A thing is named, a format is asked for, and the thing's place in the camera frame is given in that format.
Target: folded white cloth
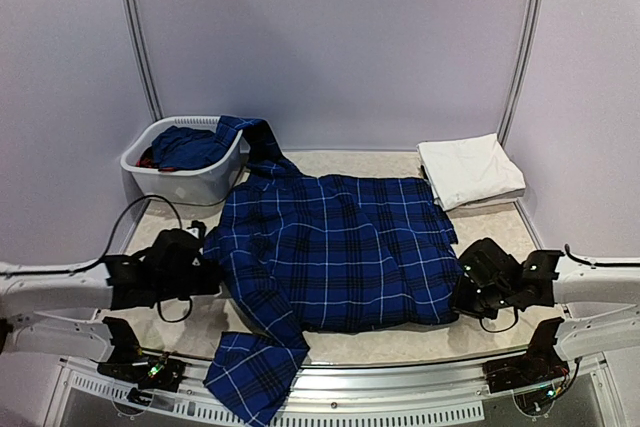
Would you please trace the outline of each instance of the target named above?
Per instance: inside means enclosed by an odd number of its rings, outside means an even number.
[[[422,142],[418,153],[436,202],[444,210],[513,202],[524,193],[524,176],[496,134]]]

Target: plaid fabric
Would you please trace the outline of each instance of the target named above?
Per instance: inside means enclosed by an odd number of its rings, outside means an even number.
[[[303,330],[452,322],[461,270],[453,226],[424,180],[305,176],[265,121],[224,117],[218,134],[230,143],[241,129],[251,175],[231,192],[205,255],[264,335],[225,333],[205,385],[264,426],[309,350]]]

